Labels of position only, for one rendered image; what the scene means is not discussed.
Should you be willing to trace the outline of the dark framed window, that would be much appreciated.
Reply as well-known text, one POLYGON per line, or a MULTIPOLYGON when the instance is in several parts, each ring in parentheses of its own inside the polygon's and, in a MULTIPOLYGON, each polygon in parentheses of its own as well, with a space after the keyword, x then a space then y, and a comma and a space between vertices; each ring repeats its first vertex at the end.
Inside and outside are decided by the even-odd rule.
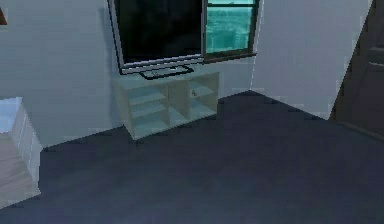
POLYGON ((206 64, 255 56, 261 0, 203 1, 203 59, 206 64))

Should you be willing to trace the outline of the dark brown room door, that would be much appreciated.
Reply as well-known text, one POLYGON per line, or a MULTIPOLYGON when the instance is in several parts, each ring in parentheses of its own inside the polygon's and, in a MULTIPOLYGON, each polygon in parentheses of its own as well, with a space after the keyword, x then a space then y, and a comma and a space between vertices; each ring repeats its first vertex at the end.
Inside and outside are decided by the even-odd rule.
POLYGON ((384 0, 372 0, 329 117, 384 141, 384 0))

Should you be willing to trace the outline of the black flat television set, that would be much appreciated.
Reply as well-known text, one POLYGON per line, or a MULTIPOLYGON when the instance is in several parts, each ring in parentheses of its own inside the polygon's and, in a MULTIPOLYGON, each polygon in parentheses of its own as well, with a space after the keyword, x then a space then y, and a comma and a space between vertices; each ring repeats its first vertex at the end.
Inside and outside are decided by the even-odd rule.
POLYGON ((205 0, 106 0, 121 76, 203 61, 205 0))

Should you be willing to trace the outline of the pale green shelf stand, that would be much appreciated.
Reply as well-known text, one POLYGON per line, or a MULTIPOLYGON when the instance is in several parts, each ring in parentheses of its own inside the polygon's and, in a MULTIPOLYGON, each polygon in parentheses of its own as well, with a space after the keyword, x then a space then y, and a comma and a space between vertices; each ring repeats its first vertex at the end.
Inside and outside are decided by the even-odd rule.
POLYGON ((113 80, 120 119, 138 140, 217 113, 219 73, 192 72, 146 80, 113 80))

